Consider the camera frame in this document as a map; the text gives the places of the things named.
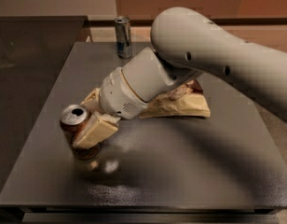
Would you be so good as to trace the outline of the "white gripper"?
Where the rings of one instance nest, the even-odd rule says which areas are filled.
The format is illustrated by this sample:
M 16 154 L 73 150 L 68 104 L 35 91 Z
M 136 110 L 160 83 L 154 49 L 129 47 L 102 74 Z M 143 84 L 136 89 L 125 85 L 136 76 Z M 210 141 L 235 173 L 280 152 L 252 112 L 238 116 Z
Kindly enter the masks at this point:
M 147 103 L 131 90 L 121 67 L 110 73 L 81 104 L 93 113 L 73 142 L 73 147 L 81 149 L 90 149 L 116 133 L 120 118 L 134 119 L 147 108 Z

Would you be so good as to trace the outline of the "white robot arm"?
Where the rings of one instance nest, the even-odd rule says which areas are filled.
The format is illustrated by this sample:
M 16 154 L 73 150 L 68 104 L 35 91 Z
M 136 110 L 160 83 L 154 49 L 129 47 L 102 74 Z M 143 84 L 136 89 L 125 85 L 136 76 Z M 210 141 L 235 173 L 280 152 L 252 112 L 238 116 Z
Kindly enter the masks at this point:
M 238 38 L 185 7 L 154 20 L 152 46 L 110 73 L 83 105 L 91 113 L 73 146 L 89 149 L 164 91 L 203 73 L 216 76 L 287 122 L 287 53 Z

